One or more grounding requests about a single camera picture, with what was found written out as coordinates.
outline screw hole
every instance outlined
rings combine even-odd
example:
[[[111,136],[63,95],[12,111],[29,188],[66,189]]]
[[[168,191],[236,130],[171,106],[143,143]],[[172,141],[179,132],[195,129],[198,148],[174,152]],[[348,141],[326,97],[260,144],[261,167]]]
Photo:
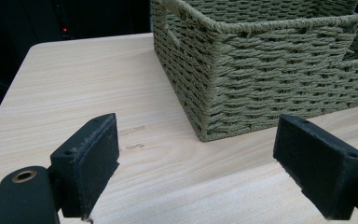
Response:
[[[358,158],[358,155],[356,153],[353,153],[353,152],[349,152],[348,156],[352,157],[352,158]]]
[[[26,181],[34,178],[35,176],[36,176],[36,171],[32,171],[32,170],[23,171],[23,172],[15,175],[13,177],[12,181],[14,183],[20,184],[20,183],[26,182]]]

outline wooden table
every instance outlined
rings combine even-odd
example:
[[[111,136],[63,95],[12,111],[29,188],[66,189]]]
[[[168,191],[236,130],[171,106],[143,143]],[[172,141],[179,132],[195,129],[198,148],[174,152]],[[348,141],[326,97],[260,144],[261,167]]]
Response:
[[[25,166],[49,167],[78,128],[112,112],[120,166],[94,223],[327,223],[272,158],[276,128],[198,140],[152,35],[31,48],[0,106],[0,181]],[[358,148],[358,107],[311,121]],[[358,223],[358,211],[342,223]]]

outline basket handle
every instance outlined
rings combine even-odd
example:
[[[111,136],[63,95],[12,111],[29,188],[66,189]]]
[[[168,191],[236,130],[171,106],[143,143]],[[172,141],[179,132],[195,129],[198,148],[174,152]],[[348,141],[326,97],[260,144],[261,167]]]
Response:
[[[158,2],[166,9],[168,9],[175,17],[177,17],[179,20],[181,20],[182,15],[180,12],[179,5],[177,1],[175,0],[158,0]],[[177,36],[177,34],[171,29],[170,25],[168,23],[165,23],[164,30],[167,32],[167,35],[170,37],[170,39],[173,41],[173,44],[180,48],[180,36]]]

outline basket rim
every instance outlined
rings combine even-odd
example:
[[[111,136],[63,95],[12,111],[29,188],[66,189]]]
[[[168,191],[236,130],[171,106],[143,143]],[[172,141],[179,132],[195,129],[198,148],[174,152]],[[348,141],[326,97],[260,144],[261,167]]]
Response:
[[[200,25],[207,29],[222,34],[264,32],[267,30],[279,30],[290,28],[312,28],[320,26],[354,25],[353,31],[358,34],[358,14],[333,17],[319,17],[310,19],[292,19],[281,21],[252,21],[235,22],[215,21],[193,8],[184,0],[154,0],[166,7],[179,19],[185,14],[197,20]]]

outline wicker basket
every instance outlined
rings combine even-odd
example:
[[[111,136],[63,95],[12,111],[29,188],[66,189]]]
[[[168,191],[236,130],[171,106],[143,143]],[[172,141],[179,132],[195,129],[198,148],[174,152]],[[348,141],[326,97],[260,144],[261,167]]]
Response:
[[[355,6],[152,0],[155,51],[200,140],[266,129],[358,106]]]

